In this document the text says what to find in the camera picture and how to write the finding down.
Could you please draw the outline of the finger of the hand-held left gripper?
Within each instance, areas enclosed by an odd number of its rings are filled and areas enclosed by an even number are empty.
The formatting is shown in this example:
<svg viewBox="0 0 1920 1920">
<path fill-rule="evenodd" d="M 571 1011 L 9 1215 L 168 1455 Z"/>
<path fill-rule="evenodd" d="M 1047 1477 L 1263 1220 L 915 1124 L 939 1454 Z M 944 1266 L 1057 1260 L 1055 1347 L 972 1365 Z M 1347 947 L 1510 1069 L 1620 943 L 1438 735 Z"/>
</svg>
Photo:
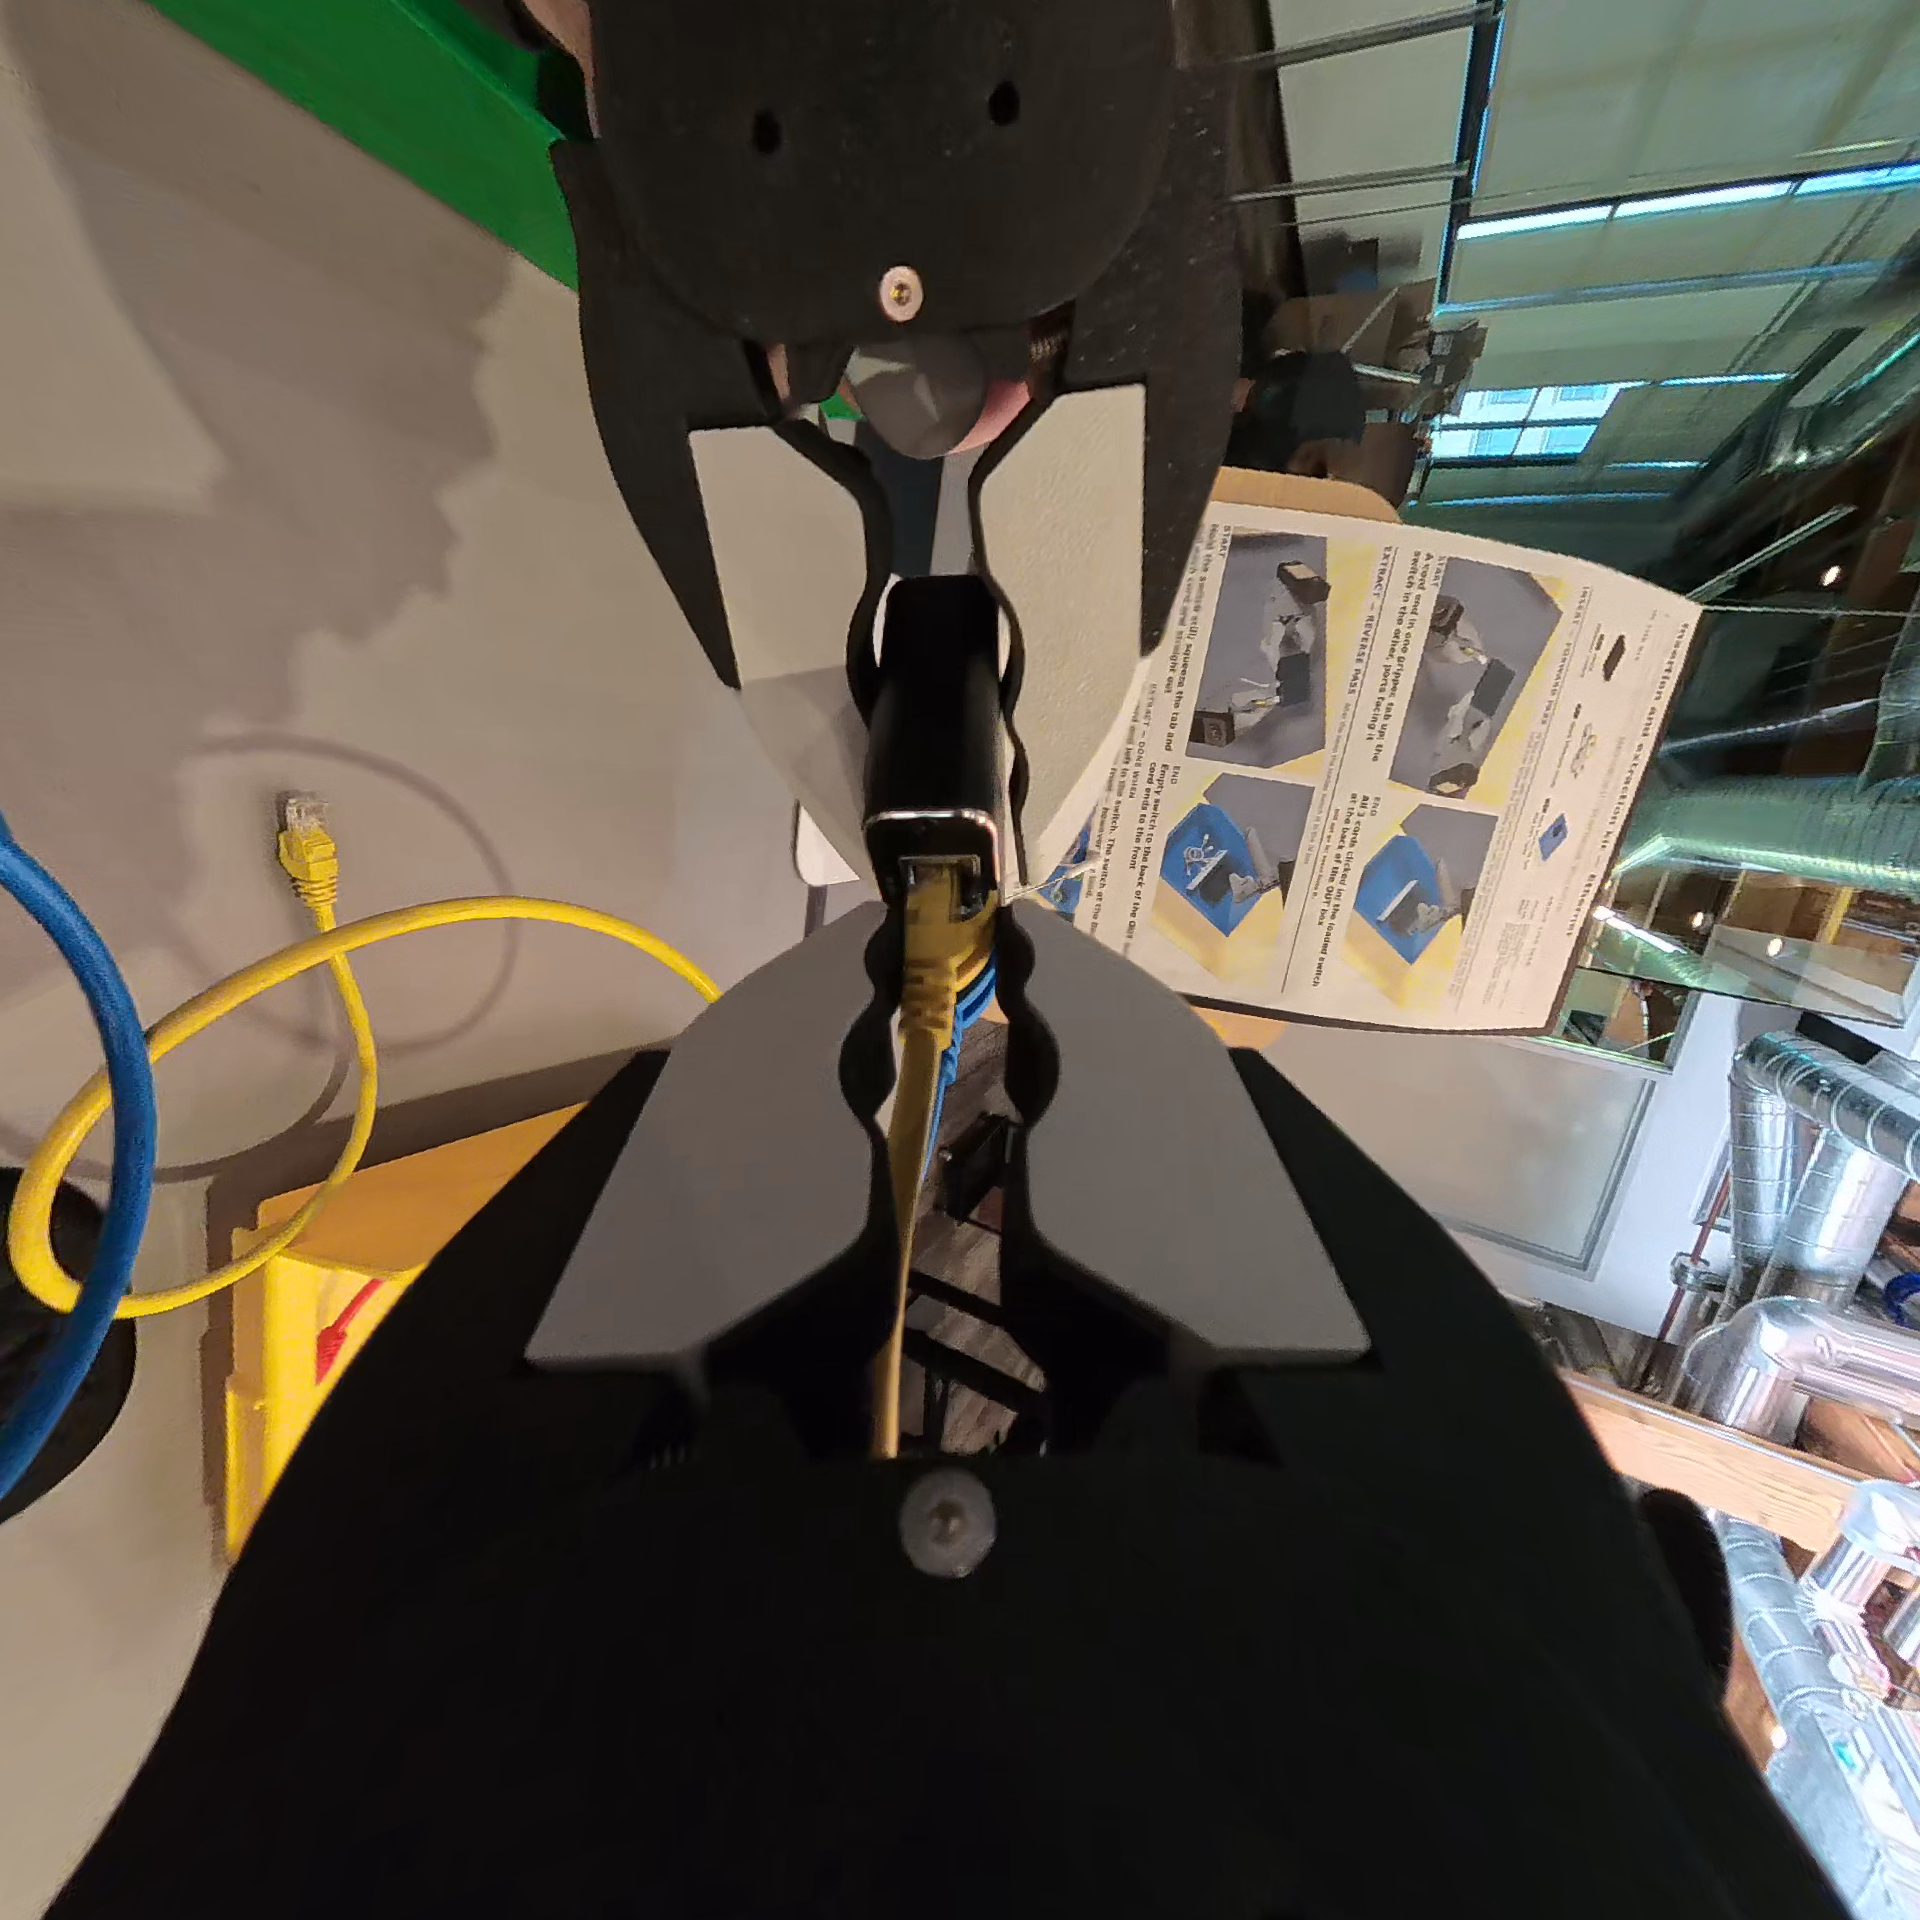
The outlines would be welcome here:
<svg viewBox="0 0 1920 1920">
<path fill-rule="evenodd" d="M 867 814 L 873 662 L 891 514 L 872 462 L 816 422 L 691 436 L 736 693 L 769 762 L 816 822 Z"/>
<path fill-rule="evenodd" d="M 1106 792 L 1143 678 L 1146 389 L 1066 391 L 969 480 L 974 551 L 1007 629 L 1009 884 L 1055 874 Z"/>
</svg>

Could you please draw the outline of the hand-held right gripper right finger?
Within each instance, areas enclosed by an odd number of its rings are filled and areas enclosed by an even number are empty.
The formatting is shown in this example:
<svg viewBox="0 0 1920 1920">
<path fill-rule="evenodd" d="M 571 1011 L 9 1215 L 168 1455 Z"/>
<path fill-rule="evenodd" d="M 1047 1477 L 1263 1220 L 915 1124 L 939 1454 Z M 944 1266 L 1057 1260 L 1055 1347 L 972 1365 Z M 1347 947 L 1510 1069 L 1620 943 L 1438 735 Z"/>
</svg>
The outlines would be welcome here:
<svg viewBox="0 0 1920 1920">
<path fill-rule="evenodd" d="M 1214 1028 L 1043 904 L 1009 907 L 999 933 L 1007 1090 L 1041 1248 L 1212 1360 L 1370 1352 Z"/>
</svg>

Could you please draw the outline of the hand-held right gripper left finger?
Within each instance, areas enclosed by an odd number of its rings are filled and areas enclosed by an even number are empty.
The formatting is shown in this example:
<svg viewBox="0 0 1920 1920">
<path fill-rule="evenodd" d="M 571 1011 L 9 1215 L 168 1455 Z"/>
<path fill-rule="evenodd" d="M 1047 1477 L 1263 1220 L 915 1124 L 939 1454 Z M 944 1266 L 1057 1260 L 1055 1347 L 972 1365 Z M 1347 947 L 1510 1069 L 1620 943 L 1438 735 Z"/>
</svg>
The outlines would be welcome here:
<svg viewBox="0 0 1920 1920">
<path fill-rule="evenodd" d="M 855 1243 L 873 1134 L 841 1055 L 873 1004 L 864 903 L 707 1006 L 667 1052 L 531 1335 L 546 1372 L 694 1374 Z"/>
</svg>

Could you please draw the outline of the black ethernet splitter box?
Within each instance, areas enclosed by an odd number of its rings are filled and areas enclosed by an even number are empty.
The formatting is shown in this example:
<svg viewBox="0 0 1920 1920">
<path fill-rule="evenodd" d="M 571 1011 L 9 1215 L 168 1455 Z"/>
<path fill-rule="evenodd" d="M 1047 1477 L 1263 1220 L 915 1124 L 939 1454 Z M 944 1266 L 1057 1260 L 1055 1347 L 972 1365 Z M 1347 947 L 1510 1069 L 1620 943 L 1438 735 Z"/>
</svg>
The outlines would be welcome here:
<svg viewBox="0 0 1920 1920">
<path fill-rule="evenodd" d="M 1002 879 L 1002 611 L 974 574 L 899 581 L 883 611 L 863 838 L 887 904 L 948 882 L 974 922 Z"/>
</svg>

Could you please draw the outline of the yellow plastic bin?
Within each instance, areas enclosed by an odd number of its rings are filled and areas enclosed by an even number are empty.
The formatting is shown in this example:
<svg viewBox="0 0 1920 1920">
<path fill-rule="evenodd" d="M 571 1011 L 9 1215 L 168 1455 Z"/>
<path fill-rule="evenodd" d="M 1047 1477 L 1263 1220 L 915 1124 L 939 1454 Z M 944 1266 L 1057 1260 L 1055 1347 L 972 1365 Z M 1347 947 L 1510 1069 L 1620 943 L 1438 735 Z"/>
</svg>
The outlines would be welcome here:
<svg viewBox="0 0 1920 1920">
<path fill-rule="evenodd" d="M 330 1391 L 431 1260 L 578 1108 L 361 1165 L 299 1237 L 311 1188 L 275 1196 L 235 1243 L 270 1258 L 230 1288 L 224 1552 L 239 1559 Z"/>
</svg>

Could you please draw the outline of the green plastic bin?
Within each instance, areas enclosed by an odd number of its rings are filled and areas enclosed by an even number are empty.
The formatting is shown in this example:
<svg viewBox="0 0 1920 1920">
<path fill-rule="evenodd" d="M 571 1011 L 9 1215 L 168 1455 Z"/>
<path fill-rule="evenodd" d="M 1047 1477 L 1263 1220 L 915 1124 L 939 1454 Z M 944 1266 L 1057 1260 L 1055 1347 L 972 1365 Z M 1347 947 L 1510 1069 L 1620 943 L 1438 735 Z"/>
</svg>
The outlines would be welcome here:
<svg viewBox="0 0 1920 1920">
<path fill-rule="evenodd" d="M 587 136 L 580 66 L 524 5 L 159 3 L 155 12 L 575 290 L 552 148 Z"/>
</svg>

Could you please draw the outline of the black metal rack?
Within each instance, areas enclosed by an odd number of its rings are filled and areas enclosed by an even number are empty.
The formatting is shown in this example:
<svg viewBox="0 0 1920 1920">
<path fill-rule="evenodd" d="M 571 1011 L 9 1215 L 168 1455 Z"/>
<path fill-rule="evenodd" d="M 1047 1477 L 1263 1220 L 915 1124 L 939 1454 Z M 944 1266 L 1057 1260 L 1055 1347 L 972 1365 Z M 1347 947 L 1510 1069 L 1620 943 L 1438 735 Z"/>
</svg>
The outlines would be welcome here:
<svg viewBox="0 0 1920 1920">
<path fill-rule="evenodd" d="M 993 1308 L 995 1316 L 980 1318 L 964 1304 L 926 1300 L 928 1335 L 1039 1394 L 1046 1374 L 1007 1331 L 1002 1312 L 1002 1203 L 1011 1146 L 1012 1123 L 985 1111 L 942 1150 L 928 1215 L 931 1252 L 921 1266 L 951 1294 L 969 1294 Z M 939 1414 L 939 1442 L 954 1454 L 998 1452 L 1011 1445 L 1019 1422 L 1017 1407 L 954 1379 L 942 1381 L 923 1411 Z"/>
</svg>

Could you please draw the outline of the wooden clipboard with instruction sheet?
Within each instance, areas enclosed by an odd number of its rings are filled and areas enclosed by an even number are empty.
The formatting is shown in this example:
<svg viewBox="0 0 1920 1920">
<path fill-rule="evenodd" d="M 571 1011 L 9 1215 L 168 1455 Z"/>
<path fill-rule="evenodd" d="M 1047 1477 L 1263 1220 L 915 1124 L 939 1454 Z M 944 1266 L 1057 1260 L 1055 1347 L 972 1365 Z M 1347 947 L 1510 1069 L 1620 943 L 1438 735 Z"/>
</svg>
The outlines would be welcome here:
<svg viewBox="0 0 1920 1920">
<path fill-rule="evenodd" d="M 1226 468 L 1041 899 L 1188 1000 L 1544 1038 L 1705 608 Z"/>
</svg>

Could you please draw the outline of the wooden beam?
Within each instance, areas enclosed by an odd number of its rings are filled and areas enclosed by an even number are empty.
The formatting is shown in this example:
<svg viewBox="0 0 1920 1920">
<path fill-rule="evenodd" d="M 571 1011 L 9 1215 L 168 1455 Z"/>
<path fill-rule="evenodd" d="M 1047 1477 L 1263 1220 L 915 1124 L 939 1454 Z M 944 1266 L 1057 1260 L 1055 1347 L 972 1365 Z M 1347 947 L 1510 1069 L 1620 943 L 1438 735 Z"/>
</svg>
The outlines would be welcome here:
<svg viewBox="0 0 1920 1920">
<path fill-rule="evenodd" d="M 1711 1424 L 1619 1386 L 1559 1374 L 1610 1468 L 1753 1525 L 1806 1552 L 1823 1552 L 1864 1474 L 1760 1437 Z"/>
</svg>

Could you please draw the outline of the black mesh wrist pad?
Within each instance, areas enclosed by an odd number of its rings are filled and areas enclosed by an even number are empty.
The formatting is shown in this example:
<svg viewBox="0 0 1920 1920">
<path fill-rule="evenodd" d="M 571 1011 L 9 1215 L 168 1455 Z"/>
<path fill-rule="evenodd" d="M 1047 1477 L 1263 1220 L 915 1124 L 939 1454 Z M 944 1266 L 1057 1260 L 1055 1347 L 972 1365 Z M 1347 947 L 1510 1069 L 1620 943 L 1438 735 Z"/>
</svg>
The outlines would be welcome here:
<svg viewBox="0 0 1920 1920">
<path fill-rule="evenodd" d="M 103 1231 L 103 1206 L 73 1183 L 59 1183 L 50 1220 L 50 1240 L 68 1272 L 84 1272 Z M 9 1414 L 20 1391 L 38 1376 L 64 1318 L 20 1287 L 9 1254 L 2 1254 L 2 1412 Z M 20 1480 L 2 1499 L 2 1522 L 48 1498 L 105 1442 L 129 1404 L 137 1372 L 137 1333 L 114 1322 L 100 1352 L 87 1370 L 79 1396 L 38 1452 Z"/>
</svg>

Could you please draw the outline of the silver insulated duct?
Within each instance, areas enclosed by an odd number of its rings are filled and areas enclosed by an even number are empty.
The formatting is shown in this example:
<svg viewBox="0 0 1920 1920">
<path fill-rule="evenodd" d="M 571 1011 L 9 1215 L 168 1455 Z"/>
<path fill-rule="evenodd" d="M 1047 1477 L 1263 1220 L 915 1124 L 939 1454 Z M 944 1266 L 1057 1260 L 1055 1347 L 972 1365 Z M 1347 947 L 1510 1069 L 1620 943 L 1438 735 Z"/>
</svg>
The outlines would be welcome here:
<svg viewBox="0 0 1920 1920">
<path fill-rule="evenodd" d="M 1730 1071 L 1732 1261 L 1719 1316 L 1688 1347 L 1688 1411 L 1783 1442 L 1808 1398 L 1915 1418 L 1915 1333 L 1849 1314 L 1918 1176 L 1918 1069 L 1796 1031 L 1753 1038 Z"/>
</svg>

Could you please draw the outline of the spiral metal duct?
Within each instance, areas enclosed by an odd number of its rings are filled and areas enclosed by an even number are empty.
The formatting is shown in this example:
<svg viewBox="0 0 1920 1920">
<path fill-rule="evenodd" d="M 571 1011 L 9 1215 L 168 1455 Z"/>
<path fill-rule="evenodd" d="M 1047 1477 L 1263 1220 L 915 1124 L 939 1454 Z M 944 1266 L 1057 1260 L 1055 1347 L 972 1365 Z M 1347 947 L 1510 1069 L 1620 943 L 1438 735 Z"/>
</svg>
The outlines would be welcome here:
<svg viewBox="0 0 1920 1920">
<path fill-rule="evenodd" d="M 1918 776 L 1743 776 L 1648 791 L 1619 874 L 1715 866 L 1918 899 Z"/>
</svg>

